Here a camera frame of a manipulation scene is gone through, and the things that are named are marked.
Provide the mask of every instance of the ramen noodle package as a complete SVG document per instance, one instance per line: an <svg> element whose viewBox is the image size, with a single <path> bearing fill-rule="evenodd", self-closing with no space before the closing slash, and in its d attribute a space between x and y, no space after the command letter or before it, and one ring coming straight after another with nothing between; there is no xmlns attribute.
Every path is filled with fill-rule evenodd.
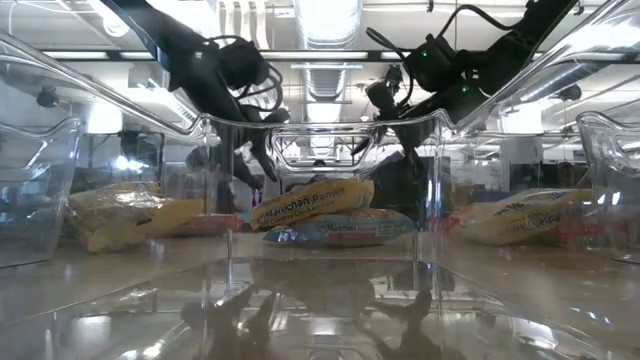
<svg viewBox="0 0 640 360"><path fill-rule="evenodd" d="M66 220L90 253L121 251L163 236L202 213L202 200L159 196L158 186L125 183L69 196Z"/></svg>
<svg viewBox="0 0 640 360"><path fill-rule="evenodd" d="M395 210L357 209L317 215L290 226L273 228L264 239L278 243L325 246L379 245L413 231L413 222Z"/></svg>
<svg viewBox="0 0 640 360"><path fill-rule="evenodd" d="M373 181L326 179L299 186L253 210L251 227L288 225L314 215L331 214L368 206L373 198Z"/></svg>
<svg viewBox="0 0 640 360"><path fill-rule="evenodd" d="M486 245L558 244L558 226L579 218L591 197L588 189L532 189L461 209L449 217L446 229L452 238Z"/></svg>

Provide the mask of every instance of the yellow noodle package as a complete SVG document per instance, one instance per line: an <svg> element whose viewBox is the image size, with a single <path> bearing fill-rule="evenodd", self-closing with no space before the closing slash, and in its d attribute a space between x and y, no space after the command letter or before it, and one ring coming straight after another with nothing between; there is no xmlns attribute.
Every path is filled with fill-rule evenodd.
<svg viewBox="0 0 640 360"><path fill-rule="evenodd" d="M450 216L453 238L486 244L556 243L562 221L579 217L589 189L534 189L491 203L477 203Z"/></svg>
<svg viewBox="0 0 640 360"><path fill-rule="evenodd" d="M69 196L67 222L90 253L162 236L202 213L203 200L167 199L153 183L124 183Z"/></svg>
<svg viewBox="0 0 640 360"><path fill-rule="evenodd" d="M297 187L253 210L251 227L287 225L319 214L368 206L373 199L373 181L326 179Z"/></svg>

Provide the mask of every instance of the black cable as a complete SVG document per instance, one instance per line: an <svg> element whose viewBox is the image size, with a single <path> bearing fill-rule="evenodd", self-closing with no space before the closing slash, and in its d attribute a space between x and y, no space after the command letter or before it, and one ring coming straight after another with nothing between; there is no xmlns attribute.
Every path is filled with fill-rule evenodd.
<svg viewBox="0 0 640 360"><path fill-rule="evenodd" d="M517 22L517 23L515 23L513 25L504 25L504 24L498 22L493 17L491 17L491 15L487 14L484 10L480 9L479 7L474 6L474 5L464 4L464 5L458 6L455 9L455 11L453 12L453 14L451 14L451 16L449 17L449 20L447 20L447 23L444 24L444 27L442 28L442 30L440 30L440 33L438 34L438 37L443 36L444 33L447 32L447 29L449 29L449 26L451 25L453 20L456 18L458 13L460 11L462 11L462 10L473 11L474 13L478 14L478 16L480 16L481 18L486 20L489 24L495 26L496 28L498 28L500 30L504 30L504 31L513 30L520 23L520 22Z"/></svg>
<svg viewBox="0 0 640 360"><path fill-rule="evenodd" d="M208 41L216 41L216 40L224 40L224 39L235 39L238 41L246 41L243 37L241 36L237 36L237 35L220 35L220 36L214 36L212 38L209 38ZM271 80L271 82L273 83L271 86L266 87L264 89L260 89L260 90L256 90L253 92L249 92L249 89L251 87L251 84L248 84L247 86L245 86L245 88L243 89L242 93L237 96L235 99L236 100L240 100L240 99L244 99L250 96L254 96L254 95L259 95L259 94L264 94L266 92L269 92L271 90L276 90L276 103L274 104L273 107L269 108L269 109L265 109L265 108L261 108L259 106L255 106L255 105L248 105L248 104L243 104L243 107L246 108L250 108L250 109L255 109L258 111L263 111L263 112L269 112L269 111L275 111L277 109L280 108L280 106L282 105L282 101L283 101L283 91L282 91L282 81L283 81L283 76L282 73L280 73L280 71L278 71L278 69L276 69L272 64L268 64L269 65L269 69L270 71L272 71L274 75L269 74L268 78L269 80Z"/></svg>
<svg viewBox="0 0 640 360"><path fill-rule="evenodd" d="M280 108L280 106L282 105L282 101L283 101L283 91L282 91L282 81L283 81L283 77L282 74L280 73L280 71L278 71L278 69L276 69L273 65L269 64L269 68L273 71L274 75L269 74L269 80L271 80L272 85L269 87L266 87L264 89L260 89L260 90L256 90L254 92L247 92L248 89L245 88L245 91L243 91L243 93L238 96L236 98L236 100L240 100L246 97L250 97L250 96L254 96L254 95L258 95L258 94L264 94L266 92L269 92L271 90L276 90L276 103L274 104L273 107L269 108L269 109L264 109L261 108L259 106L255 106L255 105L243 105L244 107L247 108L251 108L251 109L255 109L258 111L275 111L277 109Z"/></svg>
<svg viewBox="0 0 640 360"><path fill-rule="evenodd" d="M411 99L411 95L413 94L413 69L411 68L411 66L407 62L407 58L402 53L402 51L405 50L405 49L398 48L391 41L389 41L389 39L384 37L382 34L377 32L375 29L367 28L366 33L367 33L367 36L369 36L369 38L371 38L371 40L373 40L377 44L379 44L379 45L381 45L381 46L383 46L383 47L395 52L398 55L398 57L400 57L400 60L402 60L402 63L404 64L405 68L407 69L407 73L409 75L409 91L407 92L407 96L405 96L405 98L402 99L402 101L400 101L398 103L399 107L405 106L409 102L409 99Z"/></svg>

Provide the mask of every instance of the bin bottom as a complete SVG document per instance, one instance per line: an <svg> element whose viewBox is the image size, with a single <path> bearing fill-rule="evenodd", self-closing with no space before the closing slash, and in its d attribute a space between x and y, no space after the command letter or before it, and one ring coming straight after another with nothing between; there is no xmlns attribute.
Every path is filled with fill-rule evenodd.
<svg viewBox="0 0 640 360"><path fill-rule="evenodd" d="M213 261L0 339L6 359L34 360L625 358L443 267L380 259Z"/></svg>

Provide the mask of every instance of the ceiling duct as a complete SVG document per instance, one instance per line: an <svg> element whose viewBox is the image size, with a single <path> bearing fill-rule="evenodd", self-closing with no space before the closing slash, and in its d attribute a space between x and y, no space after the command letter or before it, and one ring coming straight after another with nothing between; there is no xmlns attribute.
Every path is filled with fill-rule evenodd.
<svg viewBox="0 0 640 360"><path fill-rule="evenodd" d="M362 18L362 0L295 0L294 6L303 49L336 51L351 49L355 44ZM347 70L331 65L334 69L304 70L309 121L332 122L340 116L342 105L331 102L344 100ZM326 155L333 144L333 140L327 140L312 139L312 151Z"/></svg>

